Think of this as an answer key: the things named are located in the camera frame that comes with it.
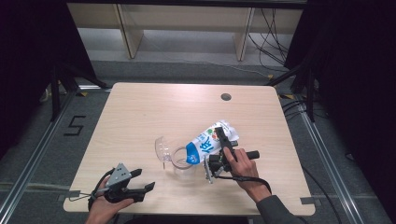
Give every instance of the transparent plastic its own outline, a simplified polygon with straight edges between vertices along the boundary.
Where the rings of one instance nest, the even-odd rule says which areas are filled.
[[[177,141],[170,141],[165,137],[159,137],[155,140],[155,152],[160,161],[164,163],[171,161],[174,173],[177,177],[186,179],[195,174],[196,166],[186,162],[187,150]]]

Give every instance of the sleeve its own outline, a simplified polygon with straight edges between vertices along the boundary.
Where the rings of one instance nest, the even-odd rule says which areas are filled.
[[[289,212],[276,195],[265,198],[256,205],[266,224],[302,223],[299,218]]]

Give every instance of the printed number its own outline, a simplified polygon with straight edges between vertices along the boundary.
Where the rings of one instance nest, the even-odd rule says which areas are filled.
[[[85,119],[85,117],[86,116],[74,116],[69,123],[69,128],[78,128],[78,132],[77,133],[64,133],[64,136],[79,136],[84,125],[74,125],[73,122],[75,119]]]

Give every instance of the wooden table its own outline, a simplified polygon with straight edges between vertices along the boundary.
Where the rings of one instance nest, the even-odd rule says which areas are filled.
[[[223,93],[232,99],[221,99]],[[239,147],[259,150],[256,160],[281,201],[296,216],[310,216],[313,204],[276,91],[264,86],[117,83],[114,85],[92,135],[70,190],[90,193],[102,175],[123,162],[129,171],[142,168],[129,189],[156,182],[145,201],[121,212],[134,214],[255,216],[255,203],[232,180],[209,184],[205,169],[197,166],[195,177],[185,180],[163,164],[154,149],[156,138],[187,145],[220,119],[238,131]],[[68,212],[86,212],[87,201],[64,202]]]

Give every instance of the hand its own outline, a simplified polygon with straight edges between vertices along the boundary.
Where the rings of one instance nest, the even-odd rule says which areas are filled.
[[[105,187],[105,184],[109,178],[110,176],[102,181],[99,189],[103,189]],[[96,194],[97,198],[92,204],[91,211],[88,215],[87,221],[85,222],[86,224],[105,224],[122,208],[128,207],[134,202],[133,199],[125,199],[119,203],[110,203],[106,200],[103,194],[103,192]]]
[[[224,155],[227,158],[228,162],[233,169],[231,171],[232,175],[239,176],[249,176],[249,177],[259,177],[259,172],[257,171],[256,162],[251,161],[248,158],[246,151],[241,149],[236,149],[234,151],[235,157],[238,161],[235,160],[233,154],[230,149],[225,147],[223,149]],[[237,181],[239,187],[244,189],[247,192],[247,195],[253,199],[255,203],[261,201],[262,199],[271,196],[270,191],[264,184],[256,181]]]

